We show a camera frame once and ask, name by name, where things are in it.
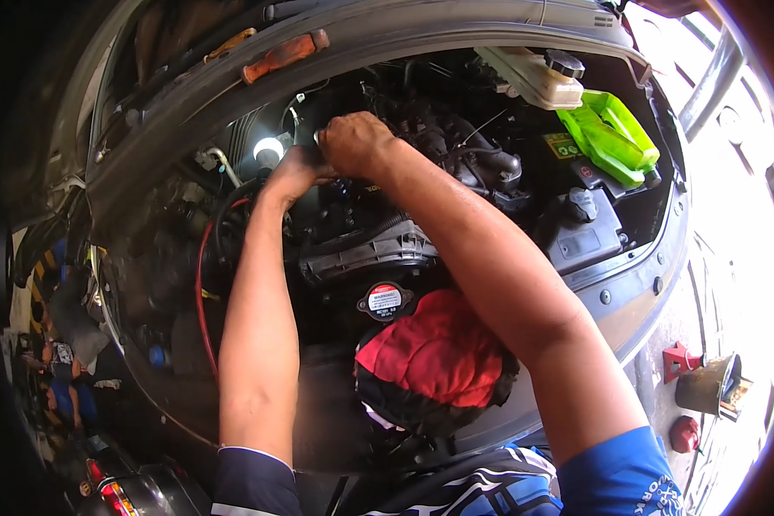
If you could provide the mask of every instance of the metal bucket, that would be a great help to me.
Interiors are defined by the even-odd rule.
[[[677,381],[674,399],[683,409],[736,420],[736,413],[729,415],[728,410],[721,413],[720,402],[723,396],[727,396],[729,389],[739,386],[743,381],[742,370],[742,360],[736,353],[709,360],[704,367],[682,373]]]

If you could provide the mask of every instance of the engine bay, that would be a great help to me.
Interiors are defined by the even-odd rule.
[[[609,58],[582,59],[604,89],[608,74],[595,65]],[[554,111],[517,97],[473,50],[374,64],[248,113],[173,164],[175,177],[153,192],[137,230],[111,251],[123,325],[154,367],[213,374],[254,194],[287,148],[315,145],[331,118],[354,111],[374,113],[504,212],[563,276],[655,236],[658,213],[646,212],[664,208],[651,195],[660,173],[624,187],[582,155]],[[424,294],[452,286],[423,230],[367,181],[313,187],[289,210],[284,235],[302,349],[352,350]]]

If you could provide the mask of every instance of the orange screwdriver handle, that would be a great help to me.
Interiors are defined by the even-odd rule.
[[[295,61],[300,61],[308,55],[320,52],[329,46],[330,40],[323,29],[310,34],[295,36],[267,52],[267,55],[257,62],[243,67],[241,78],[246,84],[252,84],[269,72],[289,66]]]

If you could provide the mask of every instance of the blue shirt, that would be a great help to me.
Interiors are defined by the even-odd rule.
[[[212,514],[300,515],[293,471],[262,451],[222,448]],[[558,471],[534,451],[508,447],[418,479],[368,514],[673,516],[681,493],[650,427],[579,453]]]

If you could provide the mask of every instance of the coolant reservoir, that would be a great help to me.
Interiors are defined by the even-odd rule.
[[[584,88],[578,81],[585,67],[576,57],[548,49],[545,55],[525,47],[476,47],[480,55],[515,93],[533,106],[554,111],[582,106]],[[515,94],[508,90],[508,96]]]

